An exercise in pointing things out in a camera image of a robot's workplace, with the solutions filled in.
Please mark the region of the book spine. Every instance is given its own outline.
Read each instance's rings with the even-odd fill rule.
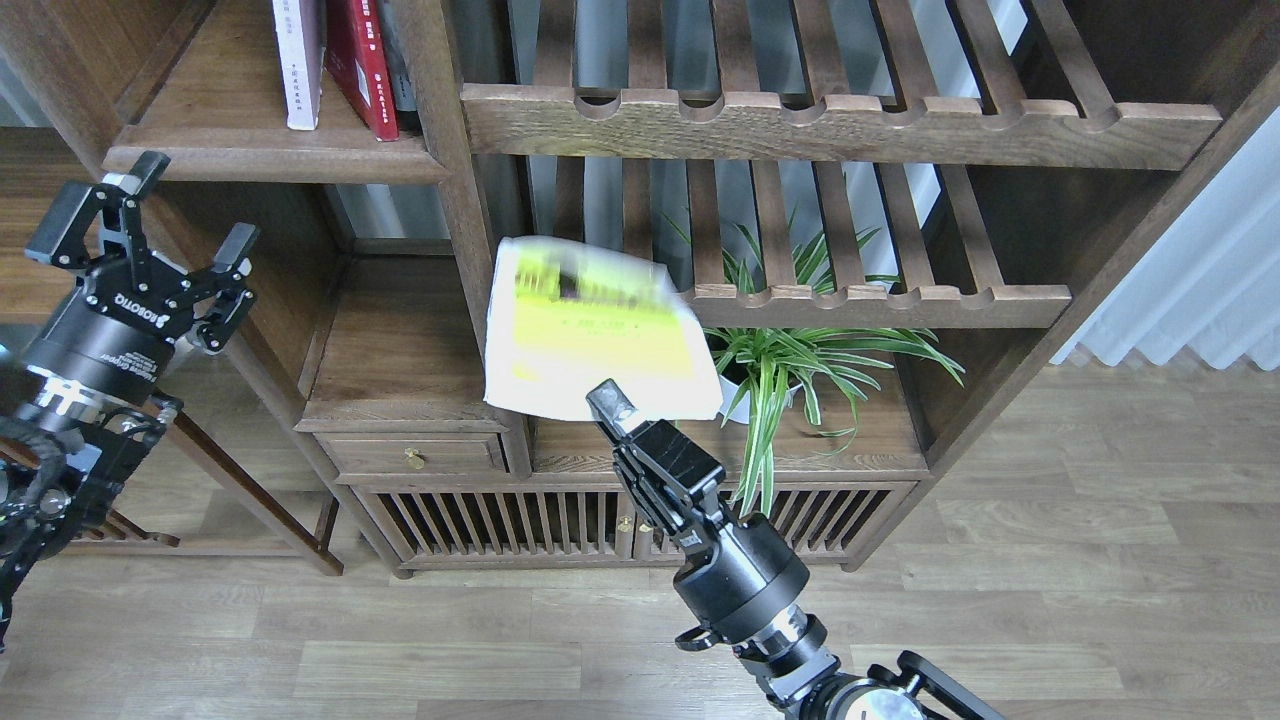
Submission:
[[[320,117],[319,18],[314,0],[273,0],[284,81],[284,124],[316,129]]]
[[[375,0],[349,0],[356,18],[357,56],[369,91],[369,127],[381,141],[397,140],[396,101],[390,74],[387,72],[387,53]]]

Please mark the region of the yellow printed paper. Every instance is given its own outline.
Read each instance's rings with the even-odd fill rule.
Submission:
[[[719,383],[701,328],[660,265],[548,237],[498,249],[485,400],[590,420],[585,396],[614,379],[650,418],[709,419]]]

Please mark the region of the cable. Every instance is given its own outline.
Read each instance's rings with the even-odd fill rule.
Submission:
[[[36,454],[36,459],[40,460],[36,477],[27,486],[27,491],[19,501],[20,505],[33,507],[40,502],[40,497],[45,495],[45,491],[51,488],[54,482],[61,477],[63,470],[67,469],[67,448],[63,447],[63,443],[58,442],[58,438],[52,433],[18,418],[0,415],[0,437],[26,445]]]

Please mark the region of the wooden shelf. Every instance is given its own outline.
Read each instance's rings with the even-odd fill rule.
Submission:
[[[465,86],[472,150],[1181,169],[1221,124],[1210,105],[1116,102],[1062,0],[1023,4],[1068,97],[1027,97],[984,0],[948,3],[980,99],[940,96],[908,0],[872,1],[896,96],[852,95],[827,4],[801,0],[792,29],[808,94],[797,106],[759,91],[741,4],[712,3],[721,92],[707,97],[666,87],[662,17],[646,1],[628,4],[631,87],[575,88],[573,3],[548,0],[534,85]]]
[[[306,432],[503,432],[449,258],[360,258],[343,281]]]
[[[84,167],[52,128],[0,128],[0,324],[45,324],[76,286],[65,270],[23,251],[67,181]]]
[[[849,199],[838,163],[813,163],[822,222],[835,263],[836,291],[819,295],[796,284],[787,210],[778,165],[753,160],[751,182],[762,243],[765,290],[742,293],[724,279],[716,167],[687,160],[689,236],[692,241],[694,286],[685,300],[707,327],[788,328],[1043,328],[1071,301],[1059,284],[1006,284],[987,236],[968,170],[938,165],[941,223],[925,243],[902,165],[876,165],[884,217],[884,234],[893,243],[904,283],[892,290],[868,283],[858,250]],[[557,164],[553,233],[584,240],[584,163],[562,158]],[[625,160],[623,247],[653,258],[648,160]]]
[[[159,150],[173,159],[166,181],[431,184],[447,176],[421,136],[378,142],[328,72],[321,88],[317,129],[285,128],[270,6],[220,0],[104,167],[128,170],[143,150]]]
[[[822,437],[819,433],[852,425],[849,404],[833,387],[819,383],[823,425],[814,428],[804,419],[803,393],[796,396],[796,406],[782,415],[773,445],[780,484],[919,480],[929,477],[908,410],[908,397],[897,375],[881,372],[876,378],[883,389],[868,393],[868,402],[859,405],[858,437],[838,454],[836,451],[849,438]],[[680,429],[723,462],[730,473],[727,484],[736,484],[746,445],[746,425],[730,423],[721,428],[717,419],[681,421]],[[579,478],[617,482],[609,445],[594,423],[535,420],[534,434],[535,480]]]

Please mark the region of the metal bolt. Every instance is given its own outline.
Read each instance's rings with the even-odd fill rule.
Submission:
[[[52,488],[40,497],[40,512],[46,518],[56,518],[63,514],[63,510],[67,510],[70,502],[70,496],[58,488]]]

